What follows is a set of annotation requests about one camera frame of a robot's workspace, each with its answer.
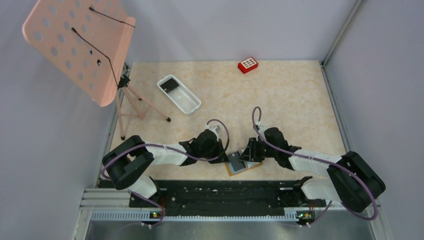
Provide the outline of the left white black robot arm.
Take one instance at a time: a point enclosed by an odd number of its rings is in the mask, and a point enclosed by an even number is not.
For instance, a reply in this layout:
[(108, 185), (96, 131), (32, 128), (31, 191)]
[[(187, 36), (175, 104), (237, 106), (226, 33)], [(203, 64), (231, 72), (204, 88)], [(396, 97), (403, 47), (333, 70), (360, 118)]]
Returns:
[(198, 137), (176, 144), (155, 144), (133, 135), (102, 159), (101, 175), (111, 180), (116, 190), (141, 196), (149, 207), (160, 202), (154, 180), (144, 172), (150, 166), (188, 166), (203, 161), (211, 164), (228, 162), (226, 149), (215, 130), (206, 129)]

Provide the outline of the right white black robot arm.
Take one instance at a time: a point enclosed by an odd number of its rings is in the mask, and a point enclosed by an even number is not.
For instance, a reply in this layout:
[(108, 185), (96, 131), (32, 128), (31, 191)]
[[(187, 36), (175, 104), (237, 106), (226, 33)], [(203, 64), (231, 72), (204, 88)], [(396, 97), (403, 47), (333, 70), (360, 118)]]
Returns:
[(260, 163), (271, 158), (283, 168), (319, 176), (306, 180), (293, 192), (293, 200), (299, 206), (307, 206), (312, 200), (328, 200), (361, 213), (387, 189), (384, 181), (355, 151), (326, 155), (290, 145), (277, 127), (260, 129), (259, 133), (249, 138), (241, 161)]

